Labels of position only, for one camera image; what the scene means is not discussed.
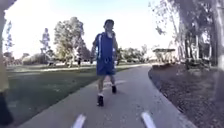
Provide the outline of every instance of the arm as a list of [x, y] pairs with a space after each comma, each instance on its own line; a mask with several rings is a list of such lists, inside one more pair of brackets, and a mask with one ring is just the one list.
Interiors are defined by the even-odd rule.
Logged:
[[96, 36], [95, 40], [93, 41], [93, 46], [92, 46], [92, 50], [91, 50], [91, 53], [90, 53], [91, 58], [94, 58], [95, 53], [96, 53], [97, 37], [98, 36]]
[[113, 40], [114, 40], [114, 49], [115, 49], [115, 53], [117, 55], [117, 52], [118, 52], [118, 44], [117, 44], [117, 40], [116, 40], [116, 37], [115, 37], [115, 33], [114, 33], [114, 37], [113, 37]]

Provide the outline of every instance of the boy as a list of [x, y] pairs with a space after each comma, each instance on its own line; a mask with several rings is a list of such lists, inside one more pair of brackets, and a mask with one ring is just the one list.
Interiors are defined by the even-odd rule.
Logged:
[[98, 34], [93, 42], [91, 56], [95, 54], [96, 47], [98, 48], [97, 54], [97, 75], [99, 76], [98, 82], [98, 106], [104, 106], [103, 102], [103, 81], [106, 76], [110, 77], [112, 83], [112, 93], [117, 92], [115, 86], [115, 68], [114, 68], [114, 50], [117, 52], [118, 46], [113, 32], [114, 21], [111, 19], [106, 20], [104, 24], [105, 32]]

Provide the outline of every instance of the blue shorts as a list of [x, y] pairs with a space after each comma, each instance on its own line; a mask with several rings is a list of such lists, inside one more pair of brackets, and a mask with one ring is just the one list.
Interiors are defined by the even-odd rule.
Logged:
[[115, 75], [114, 61], [97, 59], [96, 71], [98, 76]]

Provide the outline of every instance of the white road marking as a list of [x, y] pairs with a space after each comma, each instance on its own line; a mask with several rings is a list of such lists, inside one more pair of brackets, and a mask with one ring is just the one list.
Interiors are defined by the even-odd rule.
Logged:
[[[123, 84], [123, 83], [126, 83], [126, 81], [124, 81], [124, 80], [118, 80], [118, 81], [115, 82], [115, 85]], [[111, 85], [111, 82], [105, 82], [103, 85], [104, 86]]]
[[84, 122], [86, 120], [86, 117], [84, 115], [79, 115], [75, 123], [71, 128], [82, 128], [84, 125]]
[[156, 126], [148, 112], [143, 112], [141, 117], [142, 117], [144, 124], [147, 128], [156, 128]]

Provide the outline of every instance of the sock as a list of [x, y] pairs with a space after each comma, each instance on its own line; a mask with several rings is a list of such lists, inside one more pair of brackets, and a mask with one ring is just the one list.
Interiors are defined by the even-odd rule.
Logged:
[[101, 93], [98, 93], [98, 96], [103, 96], [103, 93], [101, 92]]

